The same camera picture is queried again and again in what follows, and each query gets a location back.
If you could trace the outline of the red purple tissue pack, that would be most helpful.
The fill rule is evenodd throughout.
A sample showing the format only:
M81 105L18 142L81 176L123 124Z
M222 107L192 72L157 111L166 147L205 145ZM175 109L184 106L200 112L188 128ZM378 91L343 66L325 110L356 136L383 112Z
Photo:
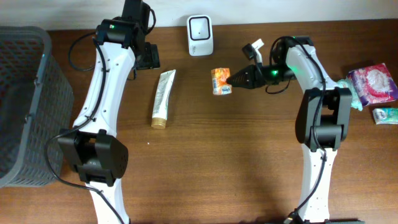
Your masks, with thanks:
M363 106L397 99L395 84L385 63L352 70L348 73Z

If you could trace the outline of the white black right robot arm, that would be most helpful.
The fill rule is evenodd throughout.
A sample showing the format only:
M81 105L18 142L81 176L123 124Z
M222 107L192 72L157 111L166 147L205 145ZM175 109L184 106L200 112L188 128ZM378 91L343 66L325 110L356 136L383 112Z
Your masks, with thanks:
M227 79L233 87L269 88L297 80L303 98L295 135L303 152L303 179L298 206L284 223L331 223L328 197L333 163L348 134L352 93L333 81L323 68L308 36L282 36L271 45L264 65L261 39L242 51L253 64Z

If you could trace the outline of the grey plastic mesh basket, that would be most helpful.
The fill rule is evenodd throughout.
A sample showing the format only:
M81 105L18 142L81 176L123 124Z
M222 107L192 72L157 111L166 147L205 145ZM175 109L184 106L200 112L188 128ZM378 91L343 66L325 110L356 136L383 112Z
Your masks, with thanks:
M73 90L39 27L1 27L1 187L41 187L60 173L63 153L45 143L68 128Z

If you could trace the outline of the white barcode scanner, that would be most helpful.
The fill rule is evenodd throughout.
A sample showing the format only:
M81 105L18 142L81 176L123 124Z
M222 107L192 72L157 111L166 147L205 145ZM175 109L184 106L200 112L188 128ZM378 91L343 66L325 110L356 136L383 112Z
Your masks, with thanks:
M193 15L187 18L188 51L192 57L213 53L213 30L210 16Z

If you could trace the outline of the teal wet wipes pack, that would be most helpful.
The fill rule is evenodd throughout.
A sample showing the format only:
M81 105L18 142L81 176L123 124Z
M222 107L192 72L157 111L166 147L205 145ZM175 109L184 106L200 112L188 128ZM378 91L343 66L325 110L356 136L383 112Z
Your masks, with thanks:
M359 111L363 110L362 102L359 99L357 91L354 88L353 81L350 78L345 78L337 81L340 88L348 88L352 94L351 107Z

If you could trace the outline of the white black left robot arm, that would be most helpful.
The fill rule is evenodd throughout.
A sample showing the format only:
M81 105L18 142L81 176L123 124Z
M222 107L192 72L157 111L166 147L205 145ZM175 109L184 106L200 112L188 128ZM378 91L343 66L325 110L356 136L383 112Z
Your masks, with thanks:
M96 63L83 107L70 130L56 140L79 188L89 190L98 223L130 223L121 179L129 151L117 139L117 118L130 73L160 67L157 46L146 41L156 23L144 1L126 0L121 16L97 26Z

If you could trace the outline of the orange tissue pack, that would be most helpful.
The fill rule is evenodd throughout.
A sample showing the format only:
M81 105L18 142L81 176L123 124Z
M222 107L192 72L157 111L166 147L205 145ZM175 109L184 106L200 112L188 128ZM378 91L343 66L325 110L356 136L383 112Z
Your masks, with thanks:
M211 71L211 76L214 95L228 95L232 93L232 86L227 84L227 79L230 77L229 68L215 68Z

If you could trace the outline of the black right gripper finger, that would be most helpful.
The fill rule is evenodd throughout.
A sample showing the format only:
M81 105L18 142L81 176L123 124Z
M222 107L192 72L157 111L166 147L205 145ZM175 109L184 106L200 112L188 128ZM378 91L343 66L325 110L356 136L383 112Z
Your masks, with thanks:
M226 82L227 82L227 84L231 85L232 87L252 89L252 82L246 78L230 77L227 79Z
M251 77L254 72L254 65L248 65L247 67L244 67L240 69L238 72L235 74L231 75L229 77L229 80L251 80Z

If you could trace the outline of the white tube gold cap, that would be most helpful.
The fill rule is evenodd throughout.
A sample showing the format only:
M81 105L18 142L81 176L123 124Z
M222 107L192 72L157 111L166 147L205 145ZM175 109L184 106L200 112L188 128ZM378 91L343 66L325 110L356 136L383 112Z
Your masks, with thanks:
M176 70L160 74L152 111L151 126L155 129L165 129L168 116L169 96L173 86Z

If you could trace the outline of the green white tissue pack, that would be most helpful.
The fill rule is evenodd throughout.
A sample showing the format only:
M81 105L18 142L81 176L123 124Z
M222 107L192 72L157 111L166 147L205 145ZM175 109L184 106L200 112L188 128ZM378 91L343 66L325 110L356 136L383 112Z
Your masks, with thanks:
M376 124L397 124L397 108L376 108L373 110Z

